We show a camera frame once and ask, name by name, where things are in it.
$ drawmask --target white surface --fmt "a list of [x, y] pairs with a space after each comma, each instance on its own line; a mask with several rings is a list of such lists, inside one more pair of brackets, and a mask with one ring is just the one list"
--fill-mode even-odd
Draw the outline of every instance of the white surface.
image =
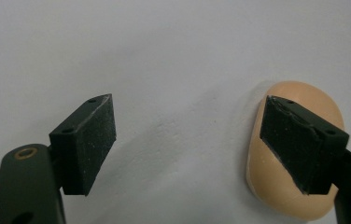
[[111, 92], [118, 141], [68, 223], [301, 223], [245, 182], [258, 102], [290, 79], [351, 134], [351, 1], [0, 1], [0, 160]]

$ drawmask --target black plastic part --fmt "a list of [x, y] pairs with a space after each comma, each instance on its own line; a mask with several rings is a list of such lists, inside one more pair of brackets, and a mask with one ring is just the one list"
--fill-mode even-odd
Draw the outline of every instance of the black plastic part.
[[64, 222], [47, 147], [27, 145], [6, 154], [0, 168], [0, 223]]
[[85, 102], [49, 137], [62, 159], [64, 194], [88, 195], [116, 140], [111, 94]]
[[327, 194], [332, 164], [344, 154], [349, 135], [301, 105], [268, 96], [260, 138], [304, 194]]

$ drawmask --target soap bar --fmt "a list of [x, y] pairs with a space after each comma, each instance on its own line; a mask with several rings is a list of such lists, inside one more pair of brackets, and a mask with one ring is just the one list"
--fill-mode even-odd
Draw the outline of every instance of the soap bar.
[[344, 130], [342, 114], [335, 102], [318, 88], [297, 81], [280, 82], [263, 96], [251, 135], [246, 179], [252, 192], [261, 201], [285, 215], [302, 220], [323, 217], [333, 207], [337, 188], [332, 185], [327, 195], [303, 194], [283, 164], [260, 139], [260, 126], [268, 95], [294, 101]]

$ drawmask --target beige oval object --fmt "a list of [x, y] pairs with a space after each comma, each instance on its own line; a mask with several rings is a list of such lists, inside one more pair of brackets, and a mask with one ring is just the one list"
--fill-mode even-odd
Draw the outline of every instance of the beige oval object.
[[260, 139], [260, 125], [267, 95], [292, 100], [321, 118], [344, 130], [338, 106], [323, 91], [297, 81], [280, 82], [272, 86], [260, 102], [248, 152], [247, 183], [264, 203], [288, 216], [315, 220], [333, 207], [337, 188], [332, 185], [328, 195], [303, 195], [292, 177], [273, 152]]

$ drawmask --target brass screw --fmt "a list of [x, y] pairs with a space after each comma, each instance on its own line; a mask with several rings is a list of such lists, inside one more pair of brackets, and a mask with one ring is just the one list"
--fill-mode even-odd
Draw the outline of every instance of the brass screw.
[[30, 157], [33, 157], [36, 152], [38, 152], [38, 149], [35, 147], [26, 147], [23, 148], [21, 150], [19, 150], [16, 154], [15, 154], [15, 159], [22, 161], [25, 159], [29, 159]]

